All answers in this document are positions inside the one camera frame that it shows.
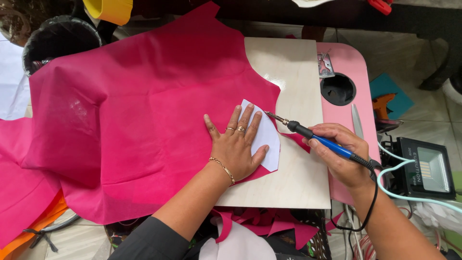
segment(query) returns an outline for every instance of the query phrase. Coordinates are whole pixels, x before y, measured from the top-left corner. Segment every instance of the pink desk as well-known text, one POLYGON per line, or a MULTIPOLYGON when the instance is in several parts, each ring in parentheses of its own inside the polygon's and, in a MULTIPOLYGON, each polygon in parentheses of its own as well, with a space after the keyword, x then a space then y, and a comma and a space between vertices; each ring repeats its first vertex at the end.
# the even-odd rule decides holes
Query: pink desk
MULTIPOLYGON (((329 55, 334 71, 348 76, 356 85, 356 96, 348 105, 336 106, 321 97, 324 122, 339 123, 354 133, 351 104, 356 104, 363 126, 364 139, 369 144, 369 156, 380 161, 369 78, 363 56, 355 48, 342 43, 316 43, 316 47, 318 54, 331 49, 329 55)), ((353 205, 353 200, 347 189, 330 173, 329 188, 332 199, 353 205)))

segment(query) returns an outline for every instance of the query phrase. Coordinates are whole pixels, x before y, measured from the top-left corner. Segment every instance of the light blue cable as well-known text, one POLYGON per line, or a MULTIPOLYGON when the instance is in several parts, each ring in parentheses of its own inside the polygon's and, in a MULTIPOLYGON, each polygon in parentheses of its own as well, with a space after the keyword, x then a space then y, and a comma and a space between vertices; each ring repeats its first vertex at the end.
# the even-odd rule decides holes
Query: light blue cable
POLYGON ((396 155, 392 154, 391 152, 387 151, 385 148, 383 148, 383 147, 380 145, 379 142, 378 142, 378 146, 379 146, 380 149, 382 149, 385 153, 387 153, 387 154, 393 156, 393 157, 396 158, 396 159, 400 159, 400 160, 404 161, 404 162, 398 164, 397 166, 395 166, 395 167, 393 167, 393 168, 388 168, 388 169, 385 169, 385 170, 381 171, 381 172, 379 173, 379 175, 377 176, 377 183, 378 183, 378 186, 379 186, 379 188, 380 188, 384 193, 386 193, 387 195, 389 195, 389 196, 391 196, 391 197, 394 197, 394 198, 400 198, 400 199, 404 199, 404 200, 417 201, 417 202, 428 202, 428 203, 438 204, 438 205, 441 205, 441 206, 443 206, 443 207, 450 208, 450 209, 452 209, 452 210, 454 210, 454 211, 459 212, 459 213, 462 214, 462 209, 461 209, 461 208, 458 208, 458 207, 453 206, 453 205, 451 205, 451 204, 449 204, 449 203, 446 203, 446 202, 442 202, 442 201, 434 200, 434 199, 428 199, 428 198, 404 197, 404 196, 396 195, 396 194, 393 194, 393 193, 387 191, 387 190, 383 187, 381 181, 379 181, 379 180, 382 179, 382 176, 383 176, 385 173, 394 171, 394 170, 400 168, 401 166, 403 166, 403 165, 405 165, 405 164, 408 164, 408 163, 411 163, 411 162, 415 162, 415 160, 404 159, 404 158, 401 158, 401 157, 399 157, 399 156, 396 156, 396 155))

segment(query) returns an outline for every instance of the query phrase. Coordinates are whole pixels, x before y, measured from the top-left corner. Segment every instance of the black sleeve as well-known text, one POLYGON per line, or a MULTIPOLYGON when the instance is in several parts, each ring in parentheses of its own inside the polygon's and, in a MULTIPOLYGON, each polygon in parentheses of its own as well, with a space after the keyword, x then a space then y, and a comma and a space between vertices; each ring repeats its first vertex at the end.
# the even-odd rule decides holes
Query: black sleeve
POLYGON ((189 241, 155 217, 148 217, 108 260, 180 260, 189 241))

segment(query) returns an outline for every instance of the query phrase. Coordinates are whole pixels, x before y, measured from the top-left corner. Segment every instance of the black flood light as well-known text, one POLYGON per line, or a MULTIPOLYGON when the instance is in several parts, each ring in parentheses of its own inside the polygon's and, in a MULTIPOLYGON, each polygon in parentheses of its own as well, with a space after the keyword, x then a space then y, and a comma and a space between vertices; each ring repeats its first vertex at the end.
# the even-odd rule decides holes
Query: black flood light
MULTIPOLYGON (((391 153, 415 160, 386 177, 387 190, 409 197, 456 199, 448 152, 443 145, 398 137, 381 144, 391 153)), ((394 167, 401 161, 381 153, 383 166, 394 167)))

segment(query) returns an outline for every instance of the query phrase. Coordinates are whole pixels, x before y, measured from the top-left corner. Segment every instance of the black trash bag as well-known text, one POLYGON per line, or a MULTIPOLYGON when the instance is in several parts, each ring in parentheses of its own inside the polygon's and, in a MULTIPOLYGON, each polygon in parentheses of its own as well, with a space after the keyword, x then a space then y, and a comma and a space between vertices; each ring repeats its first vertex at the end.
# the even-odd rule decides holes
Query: black trash bag
POLYGON ((34 62, 47 62, 102 45, 101 37, 91 24, 70 15, 56 16, 43 22, 31 34, 24 46, 23 69, 30 77, 40 67, 34 62))

